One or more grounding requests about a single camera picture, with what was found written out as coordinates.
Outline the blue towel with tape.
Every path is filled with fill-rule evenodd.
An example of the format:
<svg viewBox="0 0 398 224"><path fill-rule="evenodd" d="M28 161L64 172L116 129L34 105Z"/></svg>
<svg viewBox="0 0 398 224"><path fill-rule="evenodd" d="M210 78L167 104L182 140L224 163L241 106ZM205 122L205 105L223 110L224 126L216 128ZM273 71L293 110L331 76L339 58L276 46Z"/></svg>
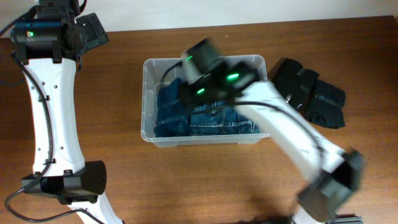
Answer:
<svg viewBox="0 0 398 224"><path fill-rule="evenodd" d="M158 92L157 121L154 127L157 138L190 135L189 110L184 108L178 96L178 88L182 83L183 80L176 78Z"/></svg>

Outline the dark blue jeans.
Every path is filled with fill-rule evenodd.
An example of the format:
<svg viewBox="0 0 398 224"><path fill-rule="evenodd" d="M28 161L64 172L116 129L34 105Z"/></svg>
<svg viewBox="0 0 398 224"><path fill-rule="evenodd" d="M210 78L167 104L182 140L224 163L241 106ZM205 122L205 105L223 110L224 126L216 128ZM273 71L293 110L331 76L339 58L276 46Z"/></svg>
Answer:
<svg viewBox="0 0 398 224"><path fill-rule="evenodd" d="M233 107L191 115L188 123L192 136L260 133L255 122L237 113Z"/></svg>

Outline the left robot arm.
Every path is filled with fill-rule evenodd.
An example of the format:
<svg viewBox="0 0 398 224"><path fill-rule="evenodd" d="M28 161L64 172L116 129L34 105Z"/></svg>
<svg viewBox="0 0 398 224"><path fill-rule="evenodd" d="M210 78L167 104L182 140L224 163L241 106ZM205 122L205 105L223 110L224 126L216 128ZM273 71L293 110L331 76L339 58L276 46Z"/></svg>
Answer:
<svg viewBox="0 0 398 224"><path fill-rule="evenodd" d="M34 120L33 171L20 194L57 199L84 223L120 223L106 196L103 161L85 161L76 130L74 82L82 55L108 42L84 2L37 1L13 22L13 61L29 88Z"/></svg>

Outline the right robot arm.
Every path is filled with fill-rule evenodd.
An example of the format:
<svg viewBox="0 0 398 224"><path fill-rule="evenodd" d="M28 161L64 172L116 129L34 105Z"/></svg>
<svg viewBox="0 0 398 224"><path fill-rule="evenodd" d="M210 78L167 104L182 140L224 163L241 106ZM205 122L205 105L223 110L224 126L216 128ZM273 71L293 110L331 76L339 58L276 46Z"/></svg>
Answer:
<svg viewBox="0 0 398 224"><path fill-rule="evenodd" d="M255 122L288 155L308 185L297 195L289 223L334 223L337 211L359 189L364 156L345 151L320 134L294 110L248 60L231 63L210 39L181 54L187 76L181 101L192 110L222 101Z"/></svg>

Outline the clear plastic storage container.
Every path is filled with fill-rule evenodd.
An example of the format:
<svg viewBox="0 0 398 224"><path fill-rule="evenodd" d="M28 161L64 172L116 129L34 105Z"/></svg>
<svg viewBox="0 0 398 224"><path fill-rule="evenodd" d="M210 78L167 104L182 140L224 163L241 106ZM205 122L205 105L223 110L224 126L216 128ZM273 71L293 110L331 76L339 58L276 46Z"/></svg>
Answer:
<svg viewBox="0 0 398 224"><path fill-rule="evenodd" d="M175 147L201 144L255 144L270 135L261 131L257 134L207 135L158 138L154 133L157 121L157 95L160 88L169 85L175 78L185 79L185 71L173 69L164 80L161 78L179 58L150 58L143 64L141 137L157 147Z"/></svg>

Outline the black folded garment with tape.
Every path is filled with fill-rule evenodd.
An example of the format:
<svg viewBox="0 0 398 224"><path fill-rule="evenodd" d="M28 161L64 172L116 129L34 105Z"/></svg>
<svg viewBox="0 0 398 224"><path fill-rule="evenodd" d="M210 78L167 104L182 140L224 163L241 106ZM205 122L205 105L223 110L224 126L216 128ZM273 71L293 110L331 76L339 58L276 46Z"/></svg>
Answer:
<svg viewBox="0 0 398 224"><path fill-rule="evenodd" d="M303 113L319 76L296 60L283 58L271 82L293 109Z"/></svg>

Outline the dark green folded garment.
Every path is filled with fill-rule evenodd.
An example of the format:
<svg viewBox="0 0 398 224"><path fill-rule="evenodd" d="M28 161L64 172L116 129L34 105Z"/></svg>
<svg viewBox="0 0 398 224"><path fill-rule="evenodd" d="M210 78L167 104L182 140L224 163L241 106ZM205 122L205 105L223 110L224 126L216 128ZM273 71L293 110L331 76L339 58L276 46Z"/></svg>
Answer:
<svg viewBox="0 0 398 224"><path fill-rule="evenodd" d="M324 128L343 128L345 127L343 116L345 100L346 93L343 90L317 80L303 115L307 121Z"/></svg>

